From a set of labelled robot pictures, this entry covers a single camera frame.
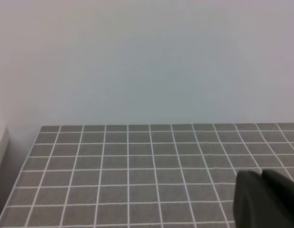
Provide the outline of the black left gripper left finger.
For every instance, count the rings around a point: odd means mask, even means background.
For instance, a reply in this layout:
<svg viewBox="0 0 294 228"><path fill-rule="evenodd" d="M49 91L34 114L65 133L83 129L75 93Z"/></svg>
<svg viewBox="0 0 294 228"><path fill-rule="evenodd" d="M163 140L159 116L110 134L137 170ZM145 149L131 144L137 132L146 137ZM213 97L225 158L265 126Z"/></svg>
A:
<svg viewBox="0 0 294 228"><path fill-rule="evenodd" d="M236 177L233 214L237 228L264 228L266 213L262 206L269 202L267 186L260 174L239 171Z"/></svg>

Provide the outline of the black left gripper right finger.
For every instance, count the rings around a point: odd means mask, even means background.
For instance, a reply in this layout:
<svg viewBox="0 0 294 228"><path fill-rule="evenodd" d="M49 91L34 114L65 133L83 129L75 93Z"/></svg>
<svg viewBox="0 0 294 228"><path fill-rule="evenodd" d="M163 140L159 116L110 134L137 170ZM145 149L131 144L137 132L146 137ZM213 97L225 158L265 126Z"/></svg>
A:
<svg viewBox="0 0 294 228"><path fill-rule="evenodd" d="M281 208L284 207L284 213L294 223L294 182L270 169L262 171L262 178L281 204Z"/></svg>

